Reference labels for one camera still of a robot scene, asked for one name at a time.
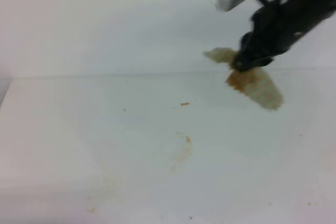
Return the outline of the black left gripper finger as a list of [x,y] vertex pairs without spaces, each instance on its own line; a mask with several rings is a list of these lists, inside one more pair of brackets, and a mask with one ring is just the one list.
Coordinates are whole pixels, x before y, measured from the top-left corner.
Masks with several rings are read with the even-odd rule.
[[247,72],[255,68],[265,67],[272,62],[272,56],[264,56],[250,51],[238,51],[230,65],[238,72]]

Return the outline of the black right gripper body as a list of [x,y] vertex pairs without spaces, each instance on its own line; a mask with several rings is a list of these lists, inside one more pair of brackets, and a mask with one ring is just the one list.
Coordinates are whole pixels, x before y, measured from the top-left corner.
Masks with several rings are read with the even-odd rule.
[[335,0],[287,0],[253,16],[254,30],[240,50],[247,59],[274,57],[335,13]]

